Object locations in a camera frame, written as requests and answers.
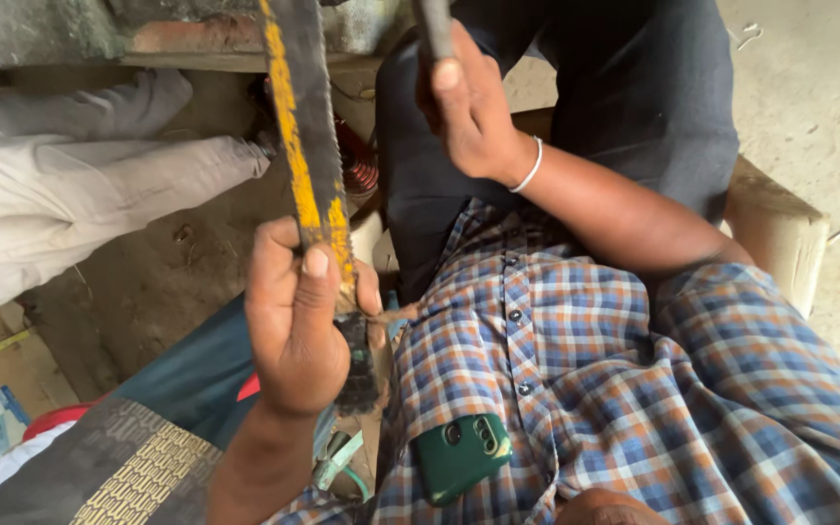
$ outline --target patterned fabric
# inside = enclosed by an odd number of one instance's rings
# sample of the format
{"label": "patterned fabric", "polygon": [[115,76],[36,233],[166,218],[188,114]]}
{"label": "patterned fabric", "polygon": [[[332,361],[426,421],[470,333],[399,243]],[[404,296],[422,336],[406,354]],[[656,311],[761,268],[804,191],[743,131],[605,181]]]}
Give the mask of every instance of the patterned fabric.
{"label": "patterned fabric", "polygon": [[0,485],[0,525],[201,524],[221,457],[144,405],[108,398]]}
{"label": "patterned fabric", "polygon": [[[840,523],[840,360],[772,280],[710,264],[651,303],[558,230],[472,202],[395,352],[377,496],[309,489],[274,520],[553,523],[606,488],[672,523]],[[410,440],[489,412],[510,463],[431,507]]]}

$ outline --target leg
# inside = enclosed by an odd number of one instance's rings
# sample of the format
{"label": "leg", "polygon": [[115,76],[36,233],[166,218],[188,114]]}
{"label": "leg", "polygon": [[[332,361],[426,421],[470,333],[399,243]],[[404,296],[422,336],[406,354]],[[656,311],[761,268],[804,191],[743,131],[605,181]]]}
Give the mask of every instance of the leg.
{"label": "leg", "polygon": [[256,146],[230,137],[39,146],[33,161],[24,153],[0,155],[0,304],[269,164]]}
{"label": "leg", "polygon": [[157,134],[193,96],[175,69],[141,71],[134,84],[67,95],[0,97],[0,133],[60,135],[77,140],[124,140]]}
{"label": "leg", "polygon": [[[504,73],[513,67],[543,23],[544,0],[459,0],[453,15],[469,29]],[[403,304],[418,300],[459,213],[472,197],[504,209],[524,202],[503,186],[463,175],[446,157],[416,106],[417,44],[411,34],[378,71],[376,121],[380,185],[394,249],[401,265]]]}
{"label": "leg", "polygon": [[728,34],[714,0],[560,2],[553,143],[721,221],[737,156]]}

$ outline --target hand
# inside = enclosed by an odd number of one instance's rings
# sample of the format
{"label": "hand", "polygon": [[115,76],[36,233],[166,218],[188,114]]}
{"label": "hand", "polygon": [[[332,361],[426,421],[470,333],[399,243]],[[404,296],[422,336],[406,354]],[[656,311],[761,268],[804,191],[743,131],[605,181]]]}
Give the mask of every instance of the hand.
{"label": "hand", "polygon": [[[262,383],[261,401],[282,417],[314,417],[343,388],[349,348],[333,326],[341,275],[333,249],[311,246],[303,259],[297,221],[263,224],[255,234],[245,317]],[[378,275],[356,262],[356,298],[368,314],[381,313]]]}
{"label": "hand", "polygon": [[537,161],[537,143],[514,129],[495,59],[457,20],[452,31],[454,59],[438,62],[428,78],[421,61],[417,104],[462,173],[517,186]]}

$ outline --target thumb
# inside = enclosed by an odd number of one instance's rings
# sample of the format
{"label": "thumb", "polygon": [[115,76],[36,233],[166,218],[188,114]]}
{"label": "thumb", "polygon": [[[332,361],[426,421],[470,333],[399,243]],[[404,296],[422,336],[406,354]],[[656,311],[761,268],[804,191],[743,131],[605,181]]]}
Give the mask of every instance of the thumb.
{"label": "thumb", "polygon": [[447,58],[437,62],[431,72],[430,87],[447,134],[474,125],[469,85],[458,60]]}
{"label": "thumb", "polygon": [[295,350],[327,350],[335,330],[332,317],[340,280],[333,249],[325,244],[310,247],[303,256],[297,292],[294,293],[290,345],[296,347]]}

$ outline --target metal tool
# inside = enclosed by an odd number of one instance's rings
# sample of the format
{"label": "metal tool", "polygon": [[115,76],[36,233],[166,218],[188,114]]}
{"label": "metal tool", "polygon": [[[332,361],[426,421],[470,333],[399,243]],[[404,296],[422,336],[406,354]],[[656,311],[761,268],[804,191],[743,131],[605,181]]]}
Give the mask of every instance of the metal tool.
{"label": "metal tool", "polygon": [[366,414],[374,410],[379,393],[368,348],[367,320],[356,302],[355,259],[319,2],[259,1],[274,108],[290,167],[302,248],[330,244],[342,269],[334,322],[348,342],[351,361],[336,409],[343,416]]}
{"label": "metal tool", "polygon": [[430,64],[453,56],[449,0],[413,0],[414,18],[420,29],[420,46]]}

